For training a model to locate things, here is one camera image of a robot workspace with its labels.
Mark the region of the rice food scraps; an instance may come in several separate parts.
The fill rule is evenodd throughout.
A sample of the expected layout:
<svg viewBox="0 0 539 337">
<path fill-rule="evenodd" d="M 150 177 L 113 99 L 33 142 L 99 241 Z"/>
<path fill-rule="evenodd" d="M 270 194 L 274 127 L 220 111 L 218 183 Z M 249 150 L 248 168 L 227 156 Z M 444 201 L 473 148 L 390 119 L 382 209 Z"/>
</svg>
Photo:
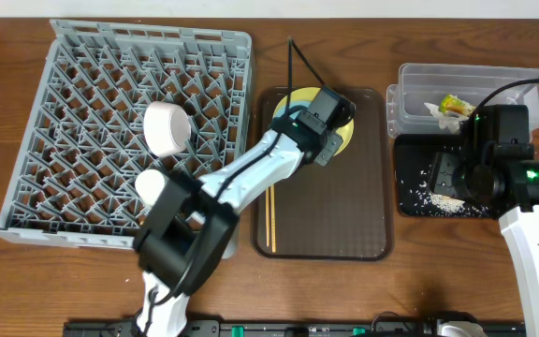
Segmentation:
<svg viewBox="0 0 539 337">
<path fill-rule="evenodd" d="M 488 209 L 475 208 L 462 200 L 432 194 L 427 168 L 397 174 L 397 201 L 400 213 L 415 217 L 489 217 Z"/>
</svg>

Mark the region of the clear plastic wrap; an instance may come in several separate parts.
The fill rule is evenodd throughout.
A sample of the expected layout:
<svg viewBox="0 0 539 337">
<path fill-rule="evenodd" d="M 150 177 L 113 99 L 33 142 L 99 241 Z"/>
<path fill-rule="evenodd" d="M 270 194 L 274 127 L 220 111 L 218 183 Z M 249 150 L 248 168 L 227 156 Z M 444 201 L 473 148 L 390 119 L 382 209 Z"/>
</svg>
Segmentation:
<svg viewBox="0 0 539 337">
<path fill-rule="evenodd" d="M 450 131 L 452 134 L 458 134 L 461 124 L 468 120 L 467 116 L 454 111 L 441 112 L 438 106 L 431 103 L 425 102 L 424 106 L 436 119 L 438 126 L 443 130 Z"/>
</svg>

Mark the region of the green orange snack wrapper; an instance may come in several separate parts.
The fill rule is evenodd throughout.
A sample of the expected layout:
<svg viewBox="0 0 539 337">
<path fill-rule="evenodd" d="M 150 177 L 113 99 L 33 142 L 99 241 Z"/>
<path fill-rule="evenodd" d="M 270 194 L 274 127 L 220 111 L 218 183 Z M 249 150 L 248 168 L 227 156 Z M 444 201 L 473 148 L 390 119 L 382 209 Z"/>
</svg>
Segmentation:
<svg viewBox="0 0 539 337">
<path fill-rule="evenodd" d="M 458 98 L 455 95 L 446 95 L 439 105 L 439 112 L 444 115 L 456 113 L 469 117 L 473 114 L 474 110 L 475 106 Z"/>
</svg>

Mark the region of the white pink-rimmed bowl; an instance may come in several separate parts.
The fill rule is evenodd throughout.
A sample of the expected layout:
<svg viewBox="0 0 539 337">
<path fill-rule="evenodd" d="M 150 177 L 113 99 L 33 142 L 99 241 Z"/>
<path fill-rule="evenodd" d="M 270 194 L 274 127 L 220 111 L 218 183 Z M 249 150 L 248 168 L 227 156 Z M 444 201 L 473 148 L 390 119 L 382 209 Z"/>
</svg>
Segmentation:
<svg viewBox="0 0 539 337">
<path fill-rule="evenodd" d="M 151 152 L 167 157 L 186 149 L 191 137 L 189 116 L 176 104 L 153 102 L 145 110 L 143 132 Z"/>
</svg>

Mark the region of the white cup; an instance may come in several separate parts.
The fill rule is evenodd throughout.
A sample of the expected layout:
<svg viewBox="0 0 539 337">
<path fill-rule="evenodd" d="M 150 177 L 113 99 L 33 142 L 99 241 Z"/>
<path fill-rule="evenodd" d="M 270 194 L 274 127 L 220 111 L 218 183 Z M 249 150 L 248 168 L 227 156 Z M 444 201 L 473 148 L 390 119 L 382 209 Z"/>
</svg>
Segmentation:
<svg viewBox="0 0 539 337">
<path fill-rule="evenodd" d="M 143 170 L 135 180 L 135 188 L 144 206 L 150 209 L 161 195 L 169 177 L 158 169 Z"/>
</svg>

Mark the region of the light blue bowl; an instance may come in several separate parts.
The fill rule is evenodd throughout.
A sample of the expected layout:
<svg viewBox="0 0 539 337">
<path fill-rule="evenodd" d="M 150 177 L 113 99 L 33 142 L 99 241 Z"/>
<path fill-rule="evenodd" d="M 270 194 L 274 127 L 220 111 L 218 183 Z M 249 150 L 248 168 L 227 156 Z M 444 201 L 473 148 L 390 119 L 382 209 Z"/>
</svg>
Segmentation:
<svg viewBox="0 0 539 337">
<path fill-rule="evenodd" d="M 286 105 L 283 105 L 281 106 L 280 108 L 278 108 L 273 116 L 274 117 L 282 117 L 286 112 L 288 113 L 288 116 L 291 118 L 291 119 L 296 119 L 297 116 L 299 115 L 299 113 L 303 110 L 306 110 L 309 106 L 310 106 L 311 102 L 310 101 L 305 101 L 305 100 L 291 100 L 290 101 L 290 105 L 289 106 L 286 106 Z"/>
</svg>

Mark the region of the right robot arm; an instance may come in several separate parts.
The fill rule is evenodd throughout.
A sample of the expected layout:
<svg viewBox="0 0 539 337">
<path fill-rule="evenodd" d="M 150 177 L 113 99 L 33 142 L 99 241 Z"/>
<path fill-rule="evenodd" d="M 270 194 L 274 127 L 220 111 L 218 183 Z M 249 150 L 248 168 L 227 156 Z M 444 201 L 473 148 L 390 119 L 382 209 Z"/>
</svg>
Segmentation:
<svg viewBox="0 0 539 337">
<path fill-rule="evenodd" d="M 513 261 L 526 333 L 539 336 L 539 161 L 524 105 L 478 106 L 456 138 L 458 154 L 438 153 L 430 191 L 486 208 Z"/>
</svg>

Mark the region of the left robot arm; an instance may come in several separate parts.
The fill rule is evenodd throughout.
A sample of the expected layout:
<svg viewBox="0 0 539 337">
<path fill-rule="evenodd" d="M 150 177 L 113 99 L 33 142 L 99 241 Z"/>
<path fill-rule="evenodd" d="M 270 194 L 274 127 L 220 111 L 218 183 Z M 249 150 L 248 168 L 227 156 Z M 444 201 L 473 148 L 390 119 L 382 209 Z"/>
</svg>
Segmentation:
<svg viewBox="0 0 539 337">
<path fill-rule="evenodd" d="M 261 140 L 232 163 L 197 179 L 162 177 L 161 191 L 133 241 L 145 282 L 138 336 L 177 336 L 186 306 L 222 259 L 240 213 L 301 167 L 326 165 L 344 145 L 355 104 L 323 86 L 308 103 L 285 103 Z"/>
</svg>

